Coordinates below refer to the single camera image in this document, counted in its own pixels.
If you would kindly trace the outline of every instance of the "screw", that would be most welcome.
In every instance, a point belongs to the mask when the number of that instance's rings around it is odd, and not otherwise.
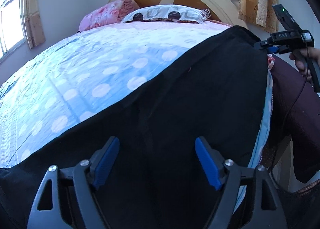
[[[51,165],[50,167],[49,167],[49,171],[50,172],[55,172],[56,170],[57,170],[57,166],[56,165]]]
[[[83,167],[88,166],[89,164],[90,164],[90,161],[88,161],[88,160],[82,160],[80,162],[80,165],[83,166]]]
[[[227,166],[232,166],[235,162],[233,160],[225,160],[224,164]]]
[[[258,165],[258,171],[263,172],[266,168],[263,165]]]

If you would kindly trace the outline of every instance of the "black cable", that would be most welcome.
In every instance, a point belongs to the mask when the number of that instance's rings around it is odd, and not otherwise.
[[[280,141],[282,140],[283,138],[283,133],[284,133],[284,125],[285,125],[285,121],[288,117],[288,115],[290,114],[293,106],[295,105],[295,103],[298,101],[299,97],[301,96],[302,92],[303,92],[303,89],[307,83],[307,80],[308,80],[308,74],[309,74],[309,50],[308,50],[308,44],[307,42],[305,41],[305,45],[306,45],[306,49],[307,49],[307,71],[306,71],[306,78],[303,82],[303,86],[297,96],[297,98],[294,100],[294,102],[292,103],[291,107],[289,108],[289,110],[287,111],[287,113],[285,114],[284,116],[284,119],[283,119],[283,122],[282,122],[282,125],[281,125],[281,130],[280,130]],[[284,189],[281,185],[279,185],[279,183],[277,182],[277,180],[275,179],[274,177],[274,174],[273,174],[273,168],[274,168],[274,163],[275,163],[275,160],[276,160],[276,154],[278,152],[278,149],[279,149],[279,144],[276,145],[276,150],[275,150],[275,154],[273,156],[273,159],[272,159],[272,163],[271,163],[271,177],[274,181],[274,183],[276,184],[276,186],[281,189],[282,191],[286,192],[286,193],[290,193],[290,194],[295,194],[295,193],[292,193],[292,192],[289,192],[288,190]]]

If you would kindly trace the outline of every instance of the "bed sheet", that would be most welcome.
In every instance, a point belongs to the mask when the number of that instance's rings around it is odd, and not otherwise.
[[[56,43],[0,88],[0,168],[22,162],[227,28],[212,22],[132,22]]]

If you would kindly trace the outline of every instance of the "hand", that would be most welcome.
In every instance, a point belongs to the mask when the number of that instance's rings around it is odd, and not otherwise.
[[[313,47],[308,47],[308,51],[309,51],[309,60],[310,59],[315,59],[318,62],[318,65],[320,66],[320,50],[313,48]],[[300,52],[303,56],[307,57],[307,49],[300,49]],[[295,58],[295,56],[293,55],[293,53],[290,53],[289,58],[291,60],[294,60],[295,65],[297,67],[297,69],[299,70],[300,74],[302,76],[306,76],[306,72],[307,72],[307,68],[304,66],[303,62],[297,60]],[[311,81],[311,73],[310,70],[308,72],[308,78],[307,81]]]

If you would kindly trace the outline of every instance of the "handheld device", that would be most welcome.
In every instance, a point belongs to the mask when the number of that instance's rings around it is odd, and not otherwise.
[[[258,50],[266,49],[267,53],[284,54],[292,52],[294,56],[302,61],[307,68],[306,58],[301,54],[300,49],[314,47],[314,39],[310,31],[302,30],[283,5],[273,6],[277,19],[286,29],[283,32],[270,34],[267,40],[255,43]],[[312,76],[313,89],[320,92],[320,67],[315,59],[308,59],[308,65]]]

